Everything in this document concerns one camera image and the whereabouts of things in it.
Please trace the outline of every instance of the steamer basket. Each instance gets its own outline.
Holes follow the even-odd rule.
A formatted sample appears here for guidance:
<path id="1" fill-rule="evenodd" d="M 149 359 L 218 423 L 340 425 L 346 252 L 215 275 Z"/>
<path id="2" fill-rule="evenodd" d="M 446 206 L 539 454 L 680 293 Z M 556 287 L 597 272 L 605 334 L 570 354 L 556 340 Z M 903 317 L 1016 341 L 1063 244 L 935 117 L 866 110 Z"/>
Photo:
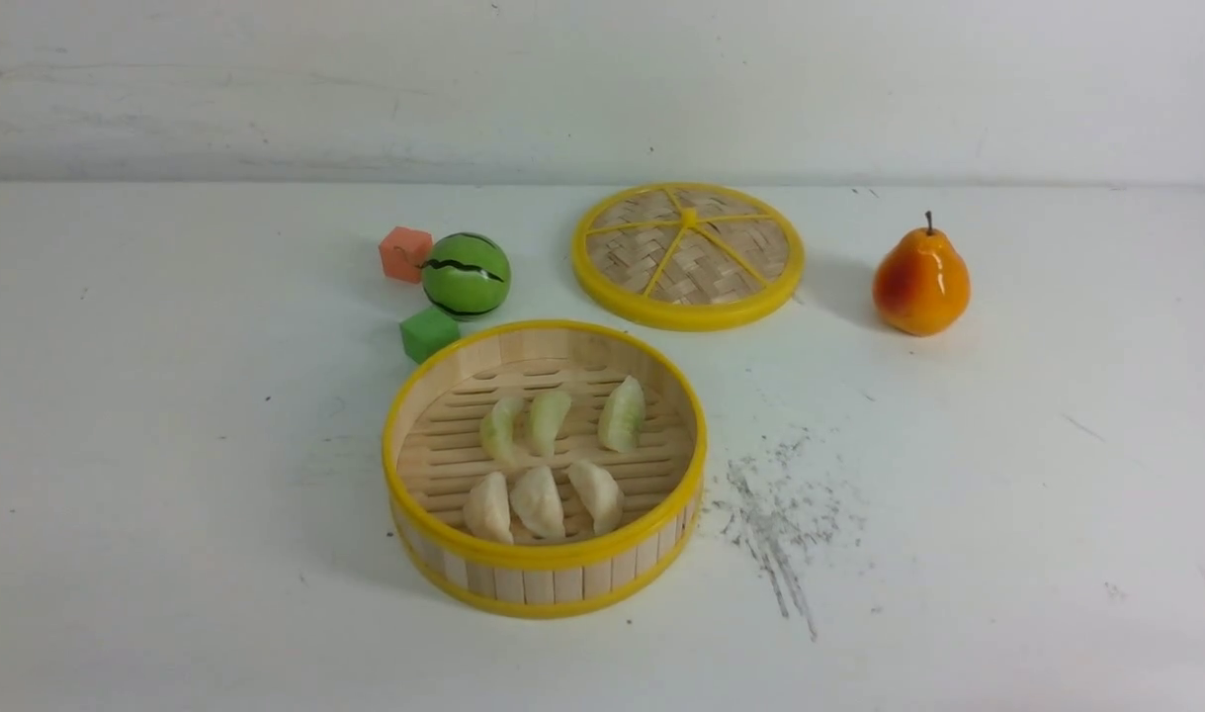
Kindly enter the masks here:
<path id="1" fill-rule="evenodd" d="M 656 329 L 731 329 L 795 293 L 805 248 L 762 200 L 718 184 L 622 190 L 576 225 L 571 266 L 584 292 Z"/>
<path id="2" fill-rule="evenodd" d="M 633 375 L 647 396 L 647 422 L 629 454 L 602 449 L 602 402 Z M 562 388 L 574 396 L 553 457 L 527 454 L 498 467 L 480 446 L 480 419 L 498 398 Z M 383 431 L 390 514 L 410 560 L 446 594 L 483 611 L 524 618 L 588 613 L 659 577 L 680 554 L 700 510 L 707 429 L 677 366 L 615 329 L 565 320 L 483 330 L 431 355 L 395 396 Z M 592 536 L 592 519 L 566 481 L 584 457 L 624 490 L 624 518 Z M 534 465 L 549 465 L 563 498 L 565 542 L 533 540 L 513 513 L 515 543 L 471 536 L 462 519 L 470 488 L 501 470 L 511 488 Z"/>

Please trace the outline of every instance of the orange pear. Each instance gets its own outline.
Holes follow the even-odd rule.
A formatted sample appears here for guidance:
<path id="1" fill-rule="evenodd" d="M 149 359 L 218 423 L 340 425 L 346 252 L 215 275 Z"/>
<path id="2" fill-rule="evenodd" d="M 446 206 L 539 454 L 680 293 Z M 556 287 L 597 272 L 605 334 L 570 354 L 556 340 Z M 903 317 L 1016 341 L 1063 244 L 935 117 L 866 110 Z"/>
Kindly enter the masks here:
<path id="1" fill-rule="evenodd" d="M 912 336 L 948 329 L 970 301 L 966 263 L 950 236 L 933 226 L 931 211 L 927 211 L 927 226 L 905 234 L 874 272 L 878 316 Z"/>

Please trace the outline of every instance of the green ball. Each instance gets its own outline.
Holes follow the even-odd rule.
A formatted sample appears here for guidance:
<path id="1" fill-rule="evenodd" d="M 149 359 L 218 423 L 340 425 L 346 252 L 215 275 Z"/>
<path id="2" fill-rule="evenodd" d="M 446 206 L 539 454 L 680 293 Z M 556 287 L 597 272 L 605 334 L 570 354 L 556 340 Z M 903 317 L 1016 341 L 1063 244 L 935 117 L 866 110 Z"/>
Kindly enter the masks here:
<path id="1" fill-rule="evenodd" d="M 431 247 L 422 263 L 422 288 L 453 319 L 478 319 L 506 301 L 510 260 L 488 237 L 459 231 Z"/>

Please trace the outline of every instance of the yellow rim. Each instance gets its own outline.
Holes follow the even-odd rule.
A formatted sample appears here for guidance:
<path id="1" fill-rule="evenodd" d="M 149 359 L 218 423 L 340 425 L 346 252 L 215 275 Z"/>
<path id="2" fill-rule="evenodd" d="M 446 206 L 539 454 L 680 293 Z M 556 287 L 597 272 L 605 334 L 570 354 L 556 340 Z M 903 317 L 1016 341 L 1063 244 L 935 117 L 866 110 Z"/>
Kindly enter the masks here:
<path id="1" fill-rule="evenodd" d="M 664 190 L 669 194 L 669 199 L 674 207 L 682 208 L 675 198 L 674 190 L 686 189 L 686 190 L 711 190 L 712 193 L 718 193 L 721 195 L 728 195 L 736 200 L 745 202 L 751 202 L 752 206 L 759 207 L 760 212 L 751 216 L 724 216 L 718 218 L 712 218 L 711 220 L 703 222 L 724 222 L 724 220 L 736 220 L 736 219 L 757 219 L 764 218 L 774 220 L 787 235 L 787 242 L 789 245 L 789 252 L 787 257 L 787 266 L 783 269 L 778 278 L 774 281 L 765 279 L 742 255 L 729 248 L 728 245 L 717 240 L 715 235 L 711 235 L 709 230 L 698 229 L 694 219 L 687 220 L 652 220 L 643 223 L 630 223 L 628 225 L 615 225 L 611 229 L 590 229 L 593 222 L 596 220 L 598 216 L 607 211 L 609 207 L 615 206 L 616 202 L 622 200 L 628 200 L 634 195 L 640 193 L 648 193 L 649 190 Z M 647 225 L 682 225 L 678 230 L 677 237 L 674 239 L 674 243 L 664 253 L 663 260 L 653 272 L 651 281 L 647 283 L 647 288 L 641 294 L 635 294 L 633 292 L 625 292 L 612 283 L 606 275 L 599 272 L 596 267 L 593 266 L 593 260 L 588 255 L 588 240 L 593 235 L 605 234 L 605 231 L 611 231 L 616 229 L 624 229 L 624 226 L 647 226 Z M 739 266 L 742 266 L 753 278 L 759 281 L 760 284 L 765 284 L 765 289 L 741 299 L 741 301 L 731 301 L 729 304 L 668 304 L 664 301 L 654 301 L 648 298 L 647 294 L 651 293 L 651 288 L 657 283 L 659 276 L 663 273 L 664 267 L 669 265 L 669 257 L 674 252 L 675 243 L 680 242 L 688 234 L 688 231 L 694 231 L 694 234 L 700 235 L 700 237 L 709 240 L 718 249 L 733 258 Z M 584 217 L 580 220 L 580 224 L 575 226 L 575 237 L 571 240 L 571 267 L 575 270 L 575 278 L 580 279 L 581 287 L 584 289 L 586 294 L 592 296 L 594 301 L 605 306 L 606 310 L 616 312 L 624 319 L 630 322 L 646 324 L 648 328 L 656 329 L 669 329 L 669 330 L 717 330 L 717 329 L 731 329 L 739 328 L 739 325 L 747 324 L 772 314 L 777 311 L 780 306 L 790 299 L 792 294 L 795 293 L 795 288 L 800 287 L 800 278 L 805 271 L 805 247 L 800 242 L 800 235 L 797 234 L 795 226 L 793 226 L 787 218 L 782 216 L 781 212 L 775 211 L 769 204 L 763 200 L 756 199 L 754 196 L 747 195 L 746 193 L 740 193 L 740 190 L 731 190 L 729 188 L 723 188 L 718 184 L 703 184 L 701 182 L 659 182 L 659 184 L 640 184 L 637 188 L 630 188 L 628 190 L 622 190 L 590 208 L 586 212 Z"/>
<path id="2" fill-rule="evenodd" d="M 427 577 L 427 581 L 435 584 L 436 588 L 443 590 L 445 594 L 452 595 L 453 599 L 460 600 L 462 604 L 472 605 L 472 607 L 480 611 L 487 611 L 498 616 L 510 616 L 512 618 L 570 618 L 571 616 L 601 611 L 609 607 L 609 605 L 616 605 L 621 600 L 628 599 L 630 595 L 637 594 L 639 590 L 651 586 L 660 573 L 669 570 L 671 563 L 677 560 L 680 553 L 684 549 L 684 545 L 689 542 L 690 534 L 698 524 L 698 512 L 700 512 L 700 508 L 696 506 L 690 514 L 689 522 L 684 525 L 682 537 L 674 545 L 674 549 L 670 551 L 669 555 L 664 555 L 659 563 L 648 569 L 648 571 L 641 573 L 639 577 L 634 577 L 633 581 L 627 582 L 622 587 L 598 595 L 595 599 L 574 600 L 570 604 L 511 604 L 507 600 L 484 599 L 484 596 L 474 594 L 471 590 L 457 586 L 455 582 L 448 581 L 447 577 L 441 577 L 437 571 L 427 566 L 427 563 L 422 561 L 421 555 L 408 546 L 405 532 L 400 530 L 399 524 L 395 524 L 395 532 L 399 535 L 400 547 L 408 555 L 408 560 L 412 561 L 417 571 L 421 571 L 422 576 Z"/>
<path id="3" fill-rule="evenodd" d="M 694 431 L 698 433 L 698 437 L 694 439 L 694 452 L 690 455 L 689 464 L 684 469 L 682 482 L 678 483 L 677 488 L 665 500 L 660 501 L 656 508 L 642 514 L 637 522 L 609 532 L 609 535 L 575 543 L 547 546 L 498 543 L 472 537 L 469 532 L 455 530 L 455 528 L 440 522 L 430 512 L 422 508 L 422 505 L 418 505 L 417 500 L 413 500 L 408 495 L 405 483 L 400 482 L 399 475 L 395 473 L 395 457 L 390 451 L 390 429 L 393 429 L 395 413 L 399 413 L 400 402 L 404 401 L 405 396 L 413 388 L 413 384 L 421 382 L 422 377 L 425 377 L 436 364 L 448 359 L 453 353 L 499 334 L 521 329 L 584 330 L 584 333 L 600 334 L 607 339 L 625 342 L 635 348 L 640 348 L 640 351 L 645 351 L 652 359 L 660 361 L 674 375 L 674 378 L 677 378 L 677 383 L 687 394 L 690 408 L 694 411 Z M 684 373 L 668 357 L 663 355 L 659 351 L 654 351 L 647 343 L 642 343 L 628 334 L 619 333 L 619 330 L 566 319 L 513 322 L 499 325 L 499 328 L 484 329 L 478 334 L 471 334 L 443 347 L 442 351 L 436 352 L 430 359 L 423 361 L 408 376 L 402 387 L 399 387 L 399 393 L 395 394 L 395 401 L 390 405 L 390 412 L 387 416 L 387 423 L 383 425 L 382 431 L 382 469 L 386 475 L 387 488 L 390 490 L 390 496 L 393 496 L 395 505 L 399 505 L 400 512 L 404 512 L 411 519 L 416 530 L 434 540 L 440 546 L 443 546 L 445 549 L 460 555 L 462 559 L 501 569 L 574 569 L 611 559 L 617 554 L 623 554 L 625 551 L 633 549 L 640 542 L 646 541 L 652 532 L 656 532 L 664 524 L 669 523 L 669 519 L 676 518 L 677 513 L 689 504 L 703 482 L 703 460 L 706 459 L 706 455 L 707 420 L 703 416 L 701 402 L 698 401 L 698 396 L 694 394 L 694 389 L 690 387 L 688 379 L 684 378 Z"/>

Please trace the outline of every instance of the green cube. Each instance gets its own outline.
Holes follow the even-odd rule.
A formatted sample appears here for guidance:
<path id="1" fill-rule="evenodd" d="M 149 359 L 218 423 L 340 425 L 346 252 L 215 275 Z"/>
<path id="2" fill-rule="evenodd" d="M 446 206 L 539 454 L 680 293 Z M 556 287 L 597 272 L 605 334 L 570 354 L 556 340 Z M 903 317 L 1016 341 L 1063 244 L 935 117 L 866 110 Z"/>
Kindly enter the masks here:
<path id="1" fill-rule="evenodd" d="M 417 364 L 430 359 L 433 353 L 458 339 L 462 339 L 462 333 L 457 329 L 457 322 L 435 306 L 428 306 L 399 322 L 399 341 L 404 343 L 408 358 Z"/>

